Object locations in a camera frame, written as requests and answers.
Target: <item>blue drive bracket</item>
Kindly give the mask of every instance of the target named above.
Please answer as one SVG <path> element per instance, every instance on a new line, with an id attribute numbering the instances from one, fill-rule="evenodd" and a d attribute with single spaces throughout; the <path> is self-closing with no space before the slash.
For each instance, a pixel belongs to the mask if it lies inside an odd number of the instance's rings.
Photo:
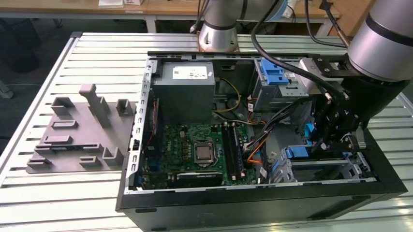
<path id="1" fill-rule="evenodd" d="M 267 85 L 287 85 L 290 83 L 283 76 L 283 68 L 274 65 L 266 59 L 261 60 L 261 69 L 266 77 Z"/>

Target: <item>ram slot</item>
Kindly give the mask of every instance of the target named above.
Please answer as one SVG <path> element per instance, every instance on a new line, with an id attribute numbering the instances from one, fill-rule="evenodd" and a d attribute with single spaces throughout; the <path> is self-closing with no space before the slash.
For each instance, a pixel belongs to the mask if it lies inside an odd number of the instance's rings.
<path id="1" fill-rule="evenodd" d="M 222 124 L 221 131 L 222 131 L 222 141 L 223 141 L 223 145 L 225 145 L 226 174 L 227 174 L 227 178 L 230 180 L 237 180 L 234 152 L 233 152 L 231 137 L 230 137 L 231 128 L 229 128 L 227 124 Z"/>
<path id="2" fill-rule="evenodd" d="M 233 147 L 233 157 L 235 163 L 235 176 L 237 178 L 245 177 L 245 165 L 243 165 L 243 154 L 239 146 L 238 134 L 237 134 L 237 126 L 233 124 L 230 126 L 230 137 L 231 137 L 231 147 Z"/>

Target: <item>chip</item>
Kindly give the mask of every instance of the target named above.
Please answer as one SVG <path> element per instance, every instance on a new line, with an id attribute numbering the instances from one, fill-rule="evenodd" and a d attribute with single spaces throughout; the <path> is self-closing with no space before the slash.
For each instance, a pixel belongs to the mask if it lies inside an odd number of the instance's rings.
<path id="1" fill-rule="evenodd" d="M 214 142 L 195 143 L 194 145 L 195 157 L 194 162 L 201 167 L 207 167 L 214 162 L 215 151 Z"/>

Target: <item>sticker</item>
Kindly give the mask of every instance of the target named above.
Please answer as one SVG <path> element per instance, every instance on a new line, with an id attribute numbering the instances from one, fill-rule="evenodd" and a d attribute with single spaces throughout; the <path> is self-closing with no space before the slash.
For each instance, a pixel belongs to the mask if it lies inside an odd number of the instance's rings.
<path id="1" fill-rule="evenodd" d="M 130 14 L 143 14 L 143 11 L 124 11 L 124 13 L 130 13 Z"/>
<path id="2" fill-rule="evenodd" d="M 263 169 L 263 167 L 261 167 L 259 173 L 261 173 L 261 175 L 263 175 L 263 177 L 266 178 L 266 170 Z"/>
<path id="3" fill-rule="evenodd" d="M 247 110 L 250 112 L 254 112 L 254 105 L 251 103 L 247 104 Z"/>
<path id="4" fill-rule="evenodd" d="M 206 66 L 177 66 L 173 72 L 173 79 L 207 79 Z"/>

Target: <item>yellow wire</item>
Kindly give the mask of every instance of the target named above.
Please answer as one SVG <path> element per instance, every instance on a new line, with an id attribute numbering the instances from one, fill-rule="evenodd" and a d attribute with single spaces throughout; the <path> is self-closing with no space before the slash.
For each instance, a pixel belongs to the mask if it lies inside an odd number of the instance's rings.
<path id="1" fill-rule="evenodd" d="M 241 103 L 241 94 L 239 94 L 238 89 L 237 89 L 235 86 L 230 83 L 229 80 L 226 80 L 226 79 L 223 79 L 223 78 L 221 78 L 221 80 L 223 80 L 225 82 L 227 82 L 227 84 L 229 84 L 229 85 L 233 87 L 233 89 L 235 90 L 237 95 L 238 95 L 238 101 L 237 101 L 235 106 L 231 107 L 231 108 L 229 108 L 229 109 L 225 109 L 225 110 L 213 110 L 213 112 L 218 112 L 218 113 L 221 113 L 221 112 L 230 112 L 230 111 L 235 110 L 235 109 L 238 108 L 238 106 L 239 106 L 239 103 Z"/>

